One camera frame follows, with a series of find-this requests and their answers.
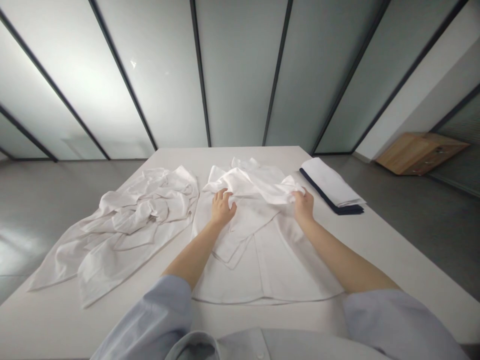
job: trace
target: wooden drawer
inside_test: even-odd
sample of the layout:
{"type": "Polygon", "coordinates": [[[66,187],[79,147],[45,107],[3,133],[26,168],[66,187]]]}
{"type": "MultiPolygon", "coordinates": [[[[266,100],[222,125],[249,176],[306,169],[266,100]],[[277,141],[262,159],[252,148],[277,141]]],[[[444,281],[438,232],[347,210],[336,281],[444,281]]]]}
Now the wooden drawer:
{"type": "Polygon", "coordinates": [[[469,144],[431,133],[405,133],[376,161],[397,175],[424,175],[469,144]]]}

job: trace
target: gray floor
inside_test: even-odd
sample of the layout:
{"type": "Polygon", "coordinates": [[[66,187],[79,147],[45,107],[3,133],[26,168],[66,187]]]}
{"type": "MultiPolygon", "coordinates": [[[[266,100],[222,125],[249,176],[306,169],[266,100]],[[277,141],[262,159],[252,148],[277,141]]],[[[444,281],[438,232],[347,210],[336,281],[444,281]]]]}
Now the gray floor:
{"type": "Polygon", "coordinates": [[[0,163],[0,304],[143,161],[0,163]]]}
{"type": "Polygon", "coordinates": [[[322,156],[395,230],[480,301],[480,199],[427,176],[322,156]]]}
{"type": "MultiPolygon", "coordinates": [[[[480,201],[428,177],[324,156],[382,218],[480,301],[480,201]]],[[[0,163],[0,304],[142,161],[0,163]]]]}

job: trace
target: light blue sleeve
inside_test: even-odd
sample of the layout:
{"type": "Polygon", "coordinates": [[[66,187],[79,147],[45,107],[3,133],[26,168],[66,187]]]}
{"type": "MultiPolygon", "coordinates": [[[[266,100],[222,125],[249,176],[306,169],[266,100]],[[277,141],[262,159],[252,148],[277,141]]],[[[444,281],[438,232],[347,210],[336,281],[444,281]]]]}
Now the light blue sleeve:
{"type": "Polygon", "coordinates": [[[395,360],[468,360],[440,320],[401,290],[349,295],[343,302],[352,340],[395,360]]]}
{"type": "Polygon", "coordinates": [[[191,296],[184,279],[162,276],[113,328],[91,360],[164,359],[190,331],[191,296]]]}

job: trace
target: navy blue cloth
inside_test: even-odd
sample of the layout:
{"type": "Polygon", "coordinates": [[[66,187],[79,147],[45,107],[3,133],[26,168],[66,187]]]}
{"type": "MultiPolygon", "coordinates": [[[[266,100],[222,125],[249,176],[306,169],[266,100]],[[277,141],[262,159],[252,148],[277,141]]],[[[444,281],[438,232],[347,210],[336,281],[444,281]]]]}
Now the navy blue cloth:
{"type": "Polygon", "coordinates": [[[319,188],[319,186],[312,180],[312,178],[307,174],[305,170],[300,168],[300,173],[305,177],[305,179],[315,188],[315,190],[320,194],[321,198],[325,200],[326,204],[333,210],[337,215],[358,215],[363,214],[364,208],[360,205],[349,205],[338,207],[335,206],[333,202],[330,201],[327,195],[319,188]]]}

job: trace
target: hand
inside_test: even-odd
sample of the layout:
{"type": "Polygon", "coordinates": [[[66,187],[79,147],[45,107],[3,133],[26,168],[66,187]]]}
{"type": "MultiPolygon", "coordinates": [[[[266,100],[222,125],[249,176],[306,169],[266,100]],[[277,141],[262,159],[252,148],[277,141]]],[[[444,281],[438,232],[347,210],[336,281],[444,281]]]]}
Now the hand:
{"type": "Polygon", "coordinates": [[[314,196],[306,188],[303,189],[305,195],[301,191],[291,193],[295,197],[295,220],[297,223],[314,219],[314,196]]]}
{"type": "Polygon", "coordinates": [[[210,222],[219,225],[222,228],[229,223],[237,211],[237,204],[232,203],[229,207],[229,198],[233,195],[232,192],[226,192],[223,188],[215,194],[211,202],[211,220],[210,222]]]}

